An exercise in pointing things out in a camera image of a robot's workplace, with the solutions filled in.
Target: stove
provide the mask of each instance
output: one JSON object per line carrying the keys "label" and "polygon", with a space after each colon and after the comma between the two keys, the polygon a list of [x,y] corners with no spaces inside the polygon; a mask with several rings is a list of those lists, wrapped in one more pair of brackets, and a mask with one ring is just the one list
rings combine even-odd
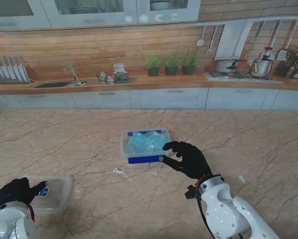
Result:
{"label": "stove", "polygon": [[225,73],[225,72],[206,72],[204,73],[205,77],[209,81],[249,81],[249,82],[264,82],[264,83],[276,83],[276,84],[283,84],[282,81],[277,81],[272,76],[252,76],[248,73],[243,72],[232,72],[232,73]]}

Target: cabinet handle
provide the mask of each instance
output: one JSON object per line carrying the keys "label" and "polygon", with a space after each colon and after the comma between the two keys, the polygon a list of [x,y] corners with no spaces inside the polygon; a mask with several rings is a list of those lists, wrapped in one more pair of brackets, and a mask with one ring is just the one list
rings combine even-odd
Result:
{"label": "cabinet handle", "polygon": [[101,96],[108,96],[108,95],[114,95],[115,92],[100,92],[98,93],[98,95],[101,95]]}
{"label": "cabinet handle", "polygon": [[253,91],[252,90],[235,90],[234,92],[236,92],[236,93],[251,93]]}
{"label": "cabinet handle", "polygon": [[173,91],[167,91],[167,93],[183,93],[183,90],[173,90]]}
{"label": "cabinet handle", "polygon": [[84,23],[87,24],[93,24],[93,23],[97,23],[97,22],[104,22],[104,19],[98,19],[98,20],[85,20]]}
{"label": "cabinet handle", "polygon": [[178,16],[159,16],[158,19],[172,19],[172,18],[178,18]]}
{"label": "cabinet handle", "polygon": [[15,22],[0,22],[0,26],[16,26]]}
{"label": "cabinet handle", "polygon": [[40,98],[40,97],[45,97],[46,95],[30,95],[28,97],[31,97],[31,98]]}

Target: sink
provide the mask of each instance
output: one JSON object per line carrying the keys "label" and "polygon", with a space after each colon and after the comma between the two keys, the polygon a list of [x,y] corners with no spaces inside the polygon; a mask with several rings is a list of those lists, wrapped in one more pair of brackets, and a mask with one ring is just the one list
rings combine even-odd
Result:
{"label": "sink", "polygon": [[48,82],[43,83],[41,85],[35,86],[34,88],[50,88],[50,87],[64,87],[73,83],[73,81],[56,81],[56,82]]}

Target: white drawer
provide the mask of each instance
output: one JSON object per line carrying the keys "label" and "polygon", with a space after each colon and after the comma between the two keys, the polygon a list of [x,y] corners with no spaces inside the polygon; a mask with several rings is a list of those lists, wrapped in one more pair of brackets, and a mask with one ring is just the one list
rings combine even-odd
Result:
{"label": "white drawer", "polygon": [[140,90],[141,109],[205,109],[208,88]]}
{"label": "white drawer", "polygon": [[279,90],[210,88],[206,110],[269,110]]}
{"label": "white drawer", "polygon": [[272,110],[298,110],[298,91],[280,90]]}
{"label": "white drawer", "polygon": [[139,91],[72,93],[78,109],[139,109]]}
{"label": "white drawer", "polygon": [[70,93],[5,95],[13,109],[76,109]]}

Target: marble countertop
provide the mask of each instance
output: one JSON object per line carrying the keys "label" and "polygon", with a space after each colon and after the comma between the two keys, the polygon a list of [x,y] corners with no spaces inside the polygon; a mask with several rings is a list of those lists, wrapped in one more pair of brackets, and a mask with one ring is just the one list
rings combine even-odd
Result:
{"label": "marble countertop", "polygon": [[74,176],[65,212],[36,219],[39,239],[211,238],[196,201],[184,196],[195,180],[160,162],[129,165],[121,154],[122,130],[155,126],[203,150],[212,172],[280,238],[298,238],[297,112],[6,111],[0,188],[25,175]]}

